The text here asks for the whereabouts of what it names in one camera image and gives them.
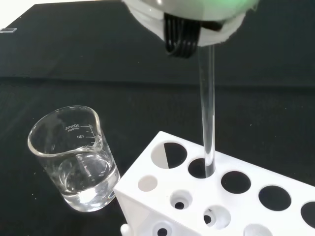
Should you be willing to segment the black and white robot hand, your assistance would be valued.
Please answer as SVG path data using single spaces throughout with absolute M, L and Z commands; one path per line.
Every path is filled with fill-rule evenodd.
M 124 0 L 134 18 L 165 43 L 167 54 L 190 58 L 198 47 L 225 42 L 257 0 Z

